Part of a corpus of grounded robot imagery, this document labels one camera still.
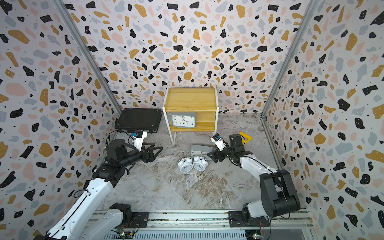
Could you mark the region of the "grey square alarm clock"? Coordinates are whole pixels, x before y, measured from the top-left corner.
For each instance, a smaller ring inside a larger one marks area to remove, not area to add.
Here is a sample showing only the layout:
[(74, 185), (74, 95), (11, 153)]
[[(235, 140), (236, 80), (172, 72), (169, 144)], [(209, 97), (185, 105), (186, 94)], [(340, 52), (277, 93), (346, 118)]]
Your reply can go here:
[(172, 124), (177, 128), (192, 129), (196, 127), (196, 113), (172, 113)]
[(191, 157), (195, 156), (207, 156), (209, 153), (213, 152), (215, 149), (210, 146), (204, 145), (191, 145), (190, 155)]

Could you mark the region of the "wooden two-tier shelf white frame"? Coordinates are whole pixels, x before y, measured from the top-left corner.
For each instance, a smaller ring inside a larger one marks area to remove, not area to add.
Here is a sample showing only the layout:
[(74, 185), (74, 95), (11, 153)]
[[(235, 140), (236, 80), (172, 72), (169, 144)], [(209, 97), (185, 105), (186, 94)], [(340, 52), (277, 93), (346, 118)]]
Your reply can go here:
[[(162, 110), (173, 145), (177, 133), (195, 132), (213, 135), (217, 133), (219, 100), (215, 88), (169, 88), (165, 94)], [(196, 127), (192, 129), (174, 127), (172, 113), (196, 113)]]

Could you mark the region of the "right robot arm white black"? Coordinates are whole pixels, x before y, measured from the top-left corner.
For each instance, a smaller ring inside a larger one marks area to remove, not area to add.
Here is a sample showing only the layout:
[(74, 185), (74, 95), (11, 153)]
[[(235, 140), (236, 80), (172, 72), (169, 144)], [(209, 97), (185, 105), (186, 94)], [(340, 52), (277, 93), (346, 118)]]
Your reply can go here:
[(229, 159), (233, 165), (248, 171), (259, 180), (261, 199), (244, 204), (244, 219), (274, 218), (301, 209), (297, 190), (287, 170), (271, 168), (252, 152), (245, 150), (241, 135), (230, 135), (229, 140), (226, 143), (219, 134), (215, 134), (211, 141), (216, 145), (216, 150), (208, 153), (208, 157), (215, 163)]

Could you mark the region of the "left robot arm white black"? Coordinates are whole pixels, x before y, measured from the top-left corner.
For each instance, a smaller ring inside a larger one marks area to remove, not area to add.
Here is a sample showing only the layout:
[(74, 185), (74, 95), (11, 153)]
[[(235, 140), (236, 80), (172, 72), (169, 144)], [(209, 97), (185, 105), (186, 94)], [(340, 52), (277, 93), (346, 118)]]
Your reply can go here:
[(36, 240), (101, 240), (118, 227), (139, 228), (129, 204), (115, 203), (91, 227), (86, 228), (89, 219), (103, 201), (116, 187), (124, 174), (128, 174), (137, 162), (153, 162), (163, 147), (154, 143), (144, 143), (136, 139), (133, 145), (123, 139), (112, 140), (106, 146), (105, 162), (93, 173), (80, 198), (45, 235), (35, 236)]

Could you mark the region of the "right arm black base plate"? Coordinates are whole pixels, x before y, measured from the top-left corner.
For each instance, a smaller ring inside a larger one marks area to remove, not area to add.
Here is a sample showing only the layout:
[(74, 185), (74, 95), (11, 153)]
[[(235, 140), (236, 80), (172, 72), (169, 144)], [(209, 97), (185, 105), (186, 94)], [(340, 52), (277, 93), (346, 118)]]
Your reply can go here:
[(243, 216), (242, 211), (229, 211), (229, 224), (231, 228), (258, 228), (258, 227), (270, 227), (270, 221), (267, 217), (250, 218)]

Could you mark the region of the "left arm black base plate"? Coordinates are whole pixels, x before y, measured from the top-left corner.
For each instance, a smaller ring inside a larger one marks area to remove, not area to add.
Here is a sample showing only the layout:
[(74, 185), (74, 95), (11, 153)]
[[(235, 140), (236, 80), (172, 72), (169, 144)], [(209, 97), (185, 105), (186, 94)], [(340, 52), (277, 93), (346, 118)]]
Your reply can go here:
[(130, 214), (123, 214), (122, 222), (116, 227), (121, 229), (145, 229), (148, 224), (149, 215), (149, 212), (132, 212)]

